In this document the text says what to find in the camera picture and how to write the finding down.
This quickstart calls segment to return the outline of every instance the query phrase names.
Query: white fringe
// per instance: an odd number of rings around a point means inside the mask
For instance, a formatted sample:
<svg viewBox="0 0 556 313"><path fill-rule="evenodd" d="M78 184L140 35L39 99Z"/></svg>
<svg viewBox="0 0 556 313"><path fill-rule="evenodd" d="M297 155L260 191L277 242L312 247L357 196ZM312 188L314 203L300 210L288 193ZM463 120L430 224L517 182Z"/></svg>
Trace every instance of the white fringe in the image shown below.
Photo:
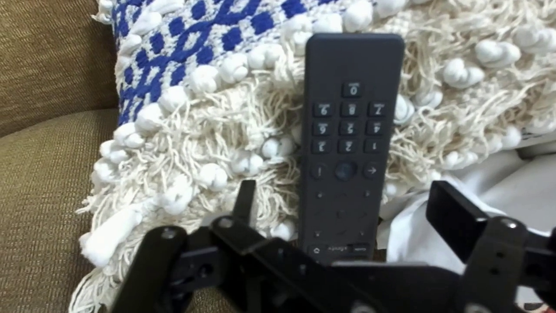
<svg viewBox="0 0 556 313"><path fill-rule="evenodd" d="M535 132L554 130L548 129L548 122L556 120L554 54L542 56L536 54L538 49L535 54L521 50L519 59L514 57L502 68L482 68L484 80L462 90L441 80L439 73L449 59L460 57L465 64L479 66L474 47L484 38L512 42L517 26L556 28L556 0L491 3L491 0L432 0L378 21L350 12L350 24L371 21L366 31L403 33L406 52L399 94L403 99L416 99L411 116L406 116L392 134L383 202L425 189L446 170L467 167L502 148L510 148L509 144L517 144L515 130L522 134L531 127ZM297 142L293 134L298 132L302 109L304 57L298 56L300 36L295 36L293 26L288 29L293 33L265 47L255 47L246 61L243 56L241 61L227 61L225 80L203 82L208 89L196 90L191 80L184 82L187 94L178 97L178 106L163 106L159 130L138 134L144 139L138 148L133 144L121 148L128 158L111 167L116 179L95 181L92 195L83 202L85 207L78 210L93 214L92 231L125 205L156 202L177 174L191 181L196 193L180 215L166 214L158 203L144 212L142 222L118 245L107 266L95 268L76 287L69 304L71 313L109 306L142 235L152 226L171 222L192 231L211 217L229 212L239 181L244 179L232 170L232 162L244 151L265 158L264 169L241 170L257 179L258 186L255 228L272 235L279 222L295 219L298 202L295 160L290 155L269 158L260 149L269 137L291 136ZM196 174L206 163L227 176L218 191L198 184Z"/></svg>

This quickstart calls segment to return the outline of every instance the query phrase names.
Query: remote control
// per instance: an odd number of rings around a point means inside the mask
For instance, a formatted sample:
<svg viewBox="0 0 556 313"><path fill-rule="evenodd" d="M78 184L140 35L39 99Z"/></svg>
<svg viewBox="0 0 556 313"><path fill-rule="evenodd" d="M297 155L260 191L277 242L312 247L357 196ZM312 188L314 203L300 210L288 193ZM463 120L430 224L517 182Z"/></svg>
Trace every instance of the remote control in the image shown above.
<svg viewBox="0 0 556 313"><path fill-rule="evenodd" d="M370 261L403 38L317 33L305 47L300 247L314 261Z"/></svg>

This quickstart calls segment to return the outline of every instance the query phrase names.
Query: pillow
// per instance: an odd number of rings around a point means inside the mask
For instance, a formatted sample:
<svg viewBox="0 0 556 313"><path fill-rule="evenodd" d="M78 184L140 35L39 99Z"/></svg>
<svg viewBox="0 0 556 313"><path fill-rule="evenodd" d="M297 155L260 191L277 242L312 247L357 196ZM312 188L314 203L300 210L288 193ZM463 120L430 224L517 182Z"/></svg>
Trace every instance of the pillow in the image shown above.
<svg viewBox="0 0 556 313"><path fill-rule="evenodd" d="M102 0L119 127L100 144L69 311L109 304L140 236L227 214L257 179L255 228L295 236L304 43L316 31L399 33L403 80L383 203L556 129L556 7L427 0Z"/></svg>

